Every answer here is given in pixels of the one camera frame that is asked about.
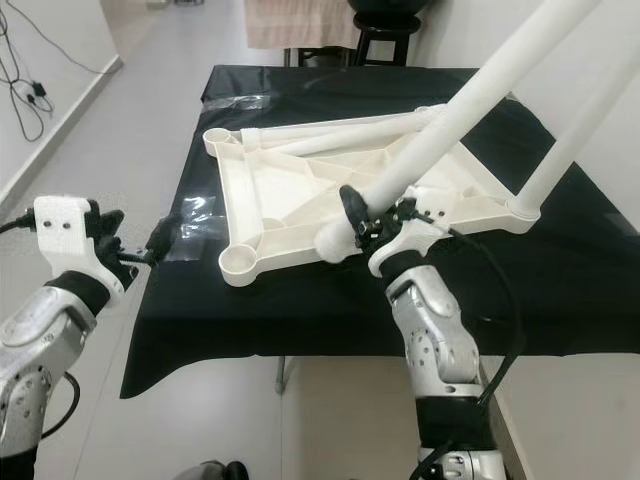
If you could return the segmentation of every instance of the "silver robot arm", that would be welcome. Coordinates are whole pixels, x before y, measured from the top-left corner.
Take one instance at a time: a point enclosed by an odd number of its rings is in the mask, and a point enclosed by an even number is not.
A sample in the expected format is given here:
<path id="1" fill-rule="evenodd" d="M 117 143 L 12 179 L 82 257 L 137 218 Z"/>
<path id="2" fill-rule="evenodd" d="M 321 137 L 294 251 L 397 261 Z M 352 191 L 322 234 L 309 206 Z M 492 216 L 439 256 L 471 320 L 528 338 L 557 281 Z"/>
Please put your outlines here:
<path id="1" fill-rule="evenodd" d="M 385 282 L 404 338 L 420 433 L 419 465 L 410 480 L 505 480 L 490 427 L 490 394 L 480 381 L 478 347 L 462 324 L 455 297 L 424 259 L 450 231 L 448 212 L 434 210 L 421 187 L 410 187 L 376 221 L 353 188 L 342 187 L 340 196 L 356 246 L 369 257 L 371 273 Z M 438 224 L 431 211 L 437 212 Z"/>
<path id="2" fill-rule="evenodd" d="M 33 478 L 53 389 L 82 354 L 98 313 L 116 305 L 137 275 L 136 267 L 121 261 L 154 266 L 169 251 L 180 223 L 179 217 L 165 218 L 145 248 L 129 251 L 115 236 L 124 214 L 101 215 L 93 201 L 39 197 L 32 217 L 30 225 L 19 226 L 37 232 L 57 277 L 0 321 L 2 480 Z"/>

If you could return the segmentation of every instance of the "table leg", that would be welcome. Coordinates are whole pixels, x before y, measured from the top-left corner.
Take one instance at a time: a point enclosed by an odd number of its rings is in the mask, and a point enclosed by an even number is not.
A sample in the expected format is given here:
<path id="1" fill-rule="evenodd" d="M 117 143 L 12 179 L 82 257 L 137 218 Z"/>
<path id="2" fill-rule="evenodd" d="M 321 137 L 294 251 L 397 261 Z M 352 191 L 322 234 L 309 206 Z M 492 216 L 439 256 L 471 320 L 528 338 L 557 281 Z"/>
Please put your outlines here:
<path id="1" fill-rule="evenodd" d="M 284 389 L 287 386 L 284 379 L 284 366 L 286 361 L 287 357 L 285 357 L 284 355 L 278 357 L 278 372 L 276 374 L 276 393 L 278 395 L 282 395 L 284 393 Z"/>

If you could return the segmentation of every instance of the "table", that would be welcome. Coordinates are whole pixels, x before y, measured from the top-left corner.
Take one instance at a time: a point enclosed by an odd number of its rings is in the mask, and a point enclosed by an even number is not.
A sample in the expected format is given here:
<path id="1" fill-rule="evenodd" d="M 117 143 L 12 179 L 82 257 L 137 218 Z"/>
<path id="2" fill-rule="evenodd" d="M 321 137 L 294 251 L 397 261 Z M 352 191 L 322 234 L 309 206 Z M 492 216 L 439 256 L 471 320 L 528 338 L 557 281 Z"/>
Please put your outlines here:
<path id="1" fill-rule="evenodd" d="M 217 66 L 202 95 L 172 210 L 189 196 L 221 196 L 215 159 L 201 139 L 238 130 L 398 113 L 446 102 L 475 72 L 406 67 L 349 69 Z M 553 143 L 535 116 L 504 99 L 463 143 L 517 191 Z M 216 213 L 224 214 L 222 201 Z M 614 206 L 573 165 L 526 235 L 477 234 L 521 297 L 528 355 L 640 353 L 640 242 L 625 236 Z M 164 262 L 150 275 L 133 331 L 121 397 L 138 395 L 190 363 L 250 355 L 403 355 L 381 283 L 364 258 L 261 274 L 226 285 L 211 238 L 194 261 Z M 453 240 L 429 253 L 463 310 L 482 354 L 503 354 L 509 307 L 475 251 Z"/>

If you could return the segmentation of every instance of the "white tube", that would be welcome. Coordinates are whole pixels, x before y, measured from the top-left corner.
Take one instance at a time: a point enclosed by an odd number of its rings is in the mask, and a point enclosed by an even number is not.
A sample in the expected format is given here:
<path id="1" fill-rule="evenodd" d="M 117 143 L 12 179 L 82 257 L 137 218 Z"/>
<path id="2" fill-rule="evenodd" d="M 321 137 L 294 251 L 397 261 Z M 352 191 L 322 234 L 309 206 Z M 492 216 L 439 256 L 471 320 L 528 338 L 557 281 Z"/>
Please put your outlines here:
<path id="1" fill-rule="evenodd" d="M 546 0 L 365 192 L 369 215 L 377 218 L 393 205 L 599 3 Z M 316 250 L 326 261 L 340 262 L 351 252 L 353 236 L 343 215 L 318 232 Z"/>
<path id="2" fill-rule="evenodd" d="M 569 128 L 551 147 L 518 196 L 508 203 L 513 213 L 526 218 L 540 216 L 542 203 L 616 104 L 616 100 L 631 82 L 638 67 L 640 67 L 640 38 L 635 45 L 631 45 L 628 52 L 625 52 L 624 57 L 608 70 L 606 77 L 580 108 Z"/>
<path id="3" fill-rule="evenodd" d="M 354 128 L 343 127 L 337 132 L 320 135 L 319 137 L 305 138 L 271 150 L 288 155 L 301 156 L 333 150 L 334 148 L 361 145 L 381 137 L 419 132 L 436 118 L 444 107 L 445 105 L 419 107 L 415 112 L 407 115 Z"/>
<path id="4" fill-rule="evenodd" d="M 248 130 L 255 130 L 256 132 L 250 132 L 250 135 L 256 136 L 260 143 L 269 142 L 281 142 L 286 140 L 296 140 L 299 138 L 307 138 L 318 135 L 326 135 L 327 133 L 339 132 L 348 128 L 355 128 L 360 124 L 376 123 L 383 120 L 389 120 L 391 118 L 403 117 L 412 115 L 414 112 L 398 113 L 393 115 L 377 115 L 373 117 L 362 117 L 358 119 L 348 120 L 334 120 L 332 125 L 309 125 L 309 126 L 297 126 L 297 127 L 271 127 L 271 128 L 243 128 L 240 133 L 244 134 Z"/>

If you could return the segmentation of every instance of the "black stool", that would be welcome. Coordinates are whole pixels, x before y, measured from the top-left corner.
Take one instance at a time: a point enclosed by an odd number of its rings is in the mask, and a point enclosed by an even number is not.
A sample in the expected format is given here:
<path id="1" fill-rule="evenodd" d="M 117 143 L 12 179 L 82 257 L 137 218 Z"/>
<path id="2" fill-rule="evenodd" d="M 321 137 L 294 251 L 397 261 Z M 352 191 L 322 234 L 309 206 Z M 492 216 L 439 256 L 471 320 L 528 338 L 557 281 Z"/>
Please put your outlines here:
<path id="1" fill-rule="evenodd" d="M 356 53 L 356 65 L 407 64 L 409 37 L 420 30 L 420 20 L 411 14 L 402 13 L 356 13 L 353 24 L 360 29 L 360 40 Z M 395 42 L 393 61 L 367 60 L 371 40 Z"/>

